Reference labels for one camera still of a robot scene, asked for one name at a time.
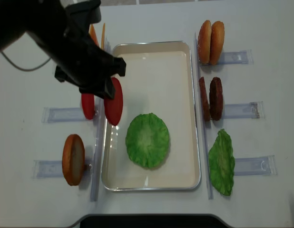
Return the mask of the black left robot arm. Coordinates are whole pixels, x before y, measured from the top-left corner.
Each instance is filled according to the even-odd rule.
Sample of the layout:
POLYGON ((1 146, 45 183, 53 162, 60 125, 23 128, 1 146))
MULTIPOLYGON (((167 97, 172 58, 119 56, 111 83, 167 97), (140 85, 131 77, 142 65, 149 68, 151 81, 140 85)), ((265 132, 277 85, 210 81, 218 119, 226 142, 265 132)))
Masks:
POLYGON ((88 30, 101 20, 99 0, 63 7, 59 0, 0 0, 0 52, 24 33, 56 63, 55 78, 81 93, 113 99, 111 77, 126 63, 99 48, 88 30))

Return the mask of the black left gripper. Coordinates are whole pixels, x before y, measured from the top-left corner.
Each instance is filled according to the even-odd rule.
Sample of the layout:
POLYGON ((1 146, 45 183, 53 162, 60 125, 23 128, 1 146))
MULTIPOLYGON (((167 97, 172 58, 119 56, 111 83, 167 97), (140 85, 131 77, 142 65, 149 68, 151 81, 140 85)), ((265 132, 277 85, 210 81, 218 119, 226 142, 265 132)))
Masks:
POLYGON ((28 34, 81 90, 114 99, 111 76, 125 76, 126 63, 100 49, 77 24, 28 25, 28 34))

